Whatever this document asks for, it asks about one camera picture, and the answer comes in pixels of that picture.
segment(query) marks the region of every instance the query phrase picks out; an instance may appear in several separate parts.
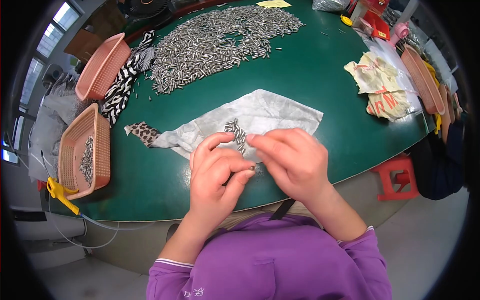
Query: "metal part pile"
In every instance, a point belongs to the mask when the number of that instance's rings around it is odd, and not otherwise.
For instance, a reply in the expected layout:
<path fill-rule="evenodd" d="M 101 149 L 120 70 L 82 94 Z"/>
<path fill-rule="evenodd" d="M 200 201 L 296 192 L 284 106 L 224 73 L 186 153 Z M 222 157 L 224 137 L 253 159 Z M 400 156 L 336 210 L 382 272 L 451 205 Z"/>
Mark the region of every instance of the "metal part pile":
<path fill-rule="evenodd" d="M 237 123 L 237 118 L 235 118 L 235 120 L 233 121 L 227 122 L 225 124 L 225 129 L 223 130 L 223 132 L 233 132 L 233 134 L 235 135 L 233 141 L 235 141 L 237 145 L 239 145 L 237 150 L 240 151 L 240 153 L 243 155 L 245 153 L 245 137 L 247 136 L 247 134 L 245 133 L 245 131 L 243 131 L 242 128 L 240 128 Z"/>
<path fill-rule="evenodd" d="M 88 187 L 90 187 L 93 180 L 93 136 L 91 135 L 85 142 L 84 156 L 80 160 L 78 169 L 85 176 L 85 181 L 87 182 Z"/>
<path fill-rule="evenodd" d="M 257 5 L 229 7 L 199 14 L 178 25 L 156 47 L 150 78 L 153 90 L 174 89 L 223 70 L 242 60 L 270 58 L 269 39 L 291 35 L 305 26 L 280 8 Z"/>

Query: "purple shirt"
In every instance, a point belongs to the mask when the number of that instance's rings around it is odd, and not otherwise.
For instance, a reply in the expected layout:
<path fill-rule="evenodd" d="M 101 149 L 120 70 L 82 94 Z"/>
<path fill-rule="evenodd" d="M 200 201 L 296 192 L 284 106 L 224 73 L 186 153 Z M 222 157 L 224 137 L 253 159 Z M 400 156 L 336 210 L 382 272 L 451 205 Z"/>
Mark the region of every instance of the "purple shirt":
<path fill-rule="evenodd" d="M 223 230 L 193 264 L 159 258 L 147 299 L 391 299 L 373 228 L 337 242 L 309 217 L 256 215 Z"/>

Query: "green work table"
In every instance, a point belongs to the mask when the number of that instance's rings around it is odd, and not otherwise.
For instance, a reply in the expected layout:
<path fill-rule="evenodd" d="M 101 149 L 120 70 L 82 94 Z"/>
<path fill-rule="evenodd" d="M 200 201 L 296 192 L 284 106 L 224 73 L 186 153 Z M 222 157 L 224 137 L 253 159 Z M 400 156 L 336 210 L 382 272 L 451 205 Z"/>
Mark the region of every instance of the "green work table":
<path fill-rule="evenodd" d="M 233 2 L 232 6 L 256 1 Z M 361 38 L 341 23 L 338 15 L 312 10 L 311 0 L 297 0 L 285 8 L 307 24 L 297 33 L 270 40 L 270 59 L 242 62 L 240 68 L 208 76 L 175 90 L 155 95 L 151 80 L 141 74 L 131 96 L 111 130 L 110 183 L 93 194 L 74 200 L 80 211 L 97 220 L 157 221 L 180 219 L 189 209 L 189 162 L 170 149 L 147 148 L 139 138 L 127 136 L 123 127 L 145 121 L 161 132 L 177 129 L 202 114 L 256 89 L 288 97 L 324 113 L 315 132 L 328 149 L 328 178 L 339 182 L 402 152 L 426 135 L 423 114 L 395 122 L 366 113 L 367 95 L 343 66 L 359 61 L 368 51 Z M 157 31 L 165 36 L 181 22 L 207 12 L 191 13 Z M 139 41 L 130 45 L 136 46 Z M 263 164 L 257 165 L 235 210 L 285 199 Z M 68 215 L 59 203 L 52 211 Z"/>

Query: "hand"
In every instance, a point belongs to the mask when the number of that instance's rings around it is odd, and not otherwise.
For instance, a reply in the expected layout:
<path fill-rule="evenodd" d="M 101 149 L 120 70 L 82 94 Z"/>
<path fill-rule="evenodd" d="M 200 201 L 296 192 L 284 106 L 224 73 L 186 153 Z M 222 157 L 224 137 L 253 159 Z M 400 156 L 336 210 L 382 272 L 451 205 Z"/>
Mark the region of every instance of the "hand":
<path fill-rule="evenodd" d="M 255 163 L 243 159 L 233 149 L 217 148 L 233 140 L 233 133 L 218 132 L 208 136 L 190 154 L 190 210 L 185 218 L 194 220 L 202 234 L 210 234 L 237 204 L 245 184 L 255 175 L 249 168 Z M 223 186 L 231 172 L 232 176 Z"/>
<path fill-rule="evenodd" d="M 249 134 L 247 142 L 257 148 L 257 156 L 278 187 L 307 208 L 333 188 L 327 178 L 327 149 L 304 130 L 275 129 L 265 135 Z"/>

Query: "pink basket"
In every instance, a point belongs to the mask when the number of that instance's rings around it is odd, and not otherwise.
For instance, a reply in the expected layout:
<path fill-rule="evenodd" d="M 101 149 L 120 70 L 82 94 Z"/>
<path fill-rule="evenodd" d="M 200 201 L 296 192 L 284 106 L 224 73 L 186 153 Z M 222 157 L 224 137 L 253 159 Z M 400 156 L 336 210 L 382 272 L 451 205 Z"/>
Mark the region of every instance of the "pink basket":
<path fill-rule="evenodd" d="M 101 100 L 111 87 L 120 68 L 130 56 L 130 47 L 123 40 L 125 33 L 106 39 L 93 53 L 78 79 L 75 92 L 83 101 L 87 98 Z"/>
<path fill-rule="evenodd" d="M 443 115 L 445 113 L 445 106 L 437 85 L 420 55 L 412 46 L 405 44 L 402 61 L 417 86 L 427 112 L 431 115 L 436 112 Z"/>
<path fill-rule="evenodd" d="M 79 170 L 85 152 L 85 142 L 93 136 L 93 175 L 88 187 Z M 110 127 L 108 120 L 98 113 L 98 104 L 93 103 L 73 120 L 60 139 L 59 183 L 78 193 L 65 193 L 68 200 L 91 194 L 110 181 Z"/>

